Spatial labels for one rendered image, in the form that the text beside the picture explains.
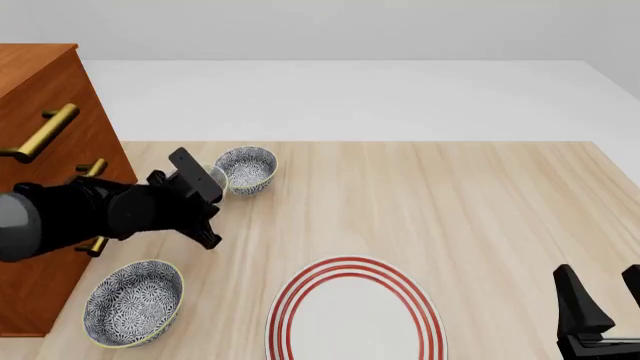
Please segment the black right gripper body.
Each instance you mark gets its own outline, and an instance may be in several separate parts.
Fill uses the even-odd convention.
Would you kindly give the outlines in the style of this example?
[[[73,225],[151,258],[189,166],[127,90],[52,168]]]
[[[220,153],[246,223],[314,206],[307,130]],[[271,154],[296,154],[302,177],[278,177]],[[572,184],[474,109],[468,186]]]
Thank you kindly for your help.
[[[640,360],[640,338],[604,338],[599,333],[557,332],[563,360]]]

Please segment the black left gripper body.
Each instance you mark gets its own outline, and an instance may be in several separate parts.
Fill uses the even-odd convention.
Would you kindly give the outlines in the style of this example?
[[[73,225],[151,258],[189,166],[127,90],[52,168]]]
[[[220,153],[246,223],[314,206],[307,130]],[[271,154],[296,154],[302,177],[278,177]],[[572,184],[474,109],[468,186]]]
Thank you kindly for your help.
[[[207,202],[171,203],[170,229],[192,239],[206,250],[212,250],[222,240],[210,224],[218,212],[218,206]]]

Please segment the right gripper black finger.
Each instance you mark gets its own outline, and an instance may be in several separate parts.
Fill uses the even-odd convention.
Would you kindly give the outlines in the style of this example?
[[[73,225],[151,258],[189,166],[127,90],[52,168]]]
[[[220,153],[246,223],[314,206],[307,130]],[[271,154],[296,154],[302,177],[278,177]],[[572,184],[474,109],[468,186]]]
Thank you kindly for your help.
[[[614,320],[592,299],[571,266],[558,266],[553,278],[558,299],[558,337],[601,335],[615,326]]]
[[[629,266],[622,272],[623,281],[635,301],[640,301],[640,264]]]

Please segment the black white patterned bowl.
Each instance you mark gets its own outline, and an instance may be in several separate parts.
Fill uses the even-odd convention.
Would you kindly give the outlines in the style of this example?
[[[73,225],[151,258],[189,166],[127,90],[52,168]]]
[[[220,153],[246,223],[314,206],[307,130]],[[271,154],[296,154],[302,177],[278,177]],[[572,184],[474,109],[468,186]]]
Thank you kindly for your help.
[[[171,263],[141,260],[108,275],[90,294],[82,322],[88,338],[107,349],[142,347],[177,319],[184,278]]]
[[[260,146],[239,146],[220,155],[215,163],[228,178],[232,194],[254,196],[271,185],[278,169],[278,159]]]

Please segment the white plate with red rings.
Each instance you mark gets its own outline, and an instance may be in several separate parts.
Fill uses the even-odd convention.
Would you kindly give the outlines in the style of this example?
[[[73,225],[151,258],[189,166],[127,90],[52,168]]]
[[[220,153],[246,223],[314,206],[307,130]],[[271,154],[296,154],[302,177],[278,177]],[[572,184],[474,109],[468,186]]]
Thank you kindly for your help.
[[[391,263],[340,255],[283,285],[265,324],[265,360],[448,360],[445,326],[422,287]]]

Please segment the brown wooden cabinet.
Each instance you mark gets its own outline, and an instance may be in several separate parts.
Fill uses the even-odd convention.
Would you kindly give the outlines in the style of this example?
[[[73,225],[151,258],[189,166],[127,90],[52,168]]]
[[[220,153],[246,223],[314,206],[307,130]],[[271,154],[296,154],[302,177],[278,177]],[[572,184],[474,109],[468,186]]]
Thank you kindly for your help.
[[[18,182],[60,185],[78,164],[104,158],[103,179],[133,184],[131,164],[74,44],[0,44],[0,149],[20,146],[65,104],[79,115],[30,164],[0,157],[0,193]],[[0,338],[42,338],[52,329],[90,257],[67,247],[0,263]]]

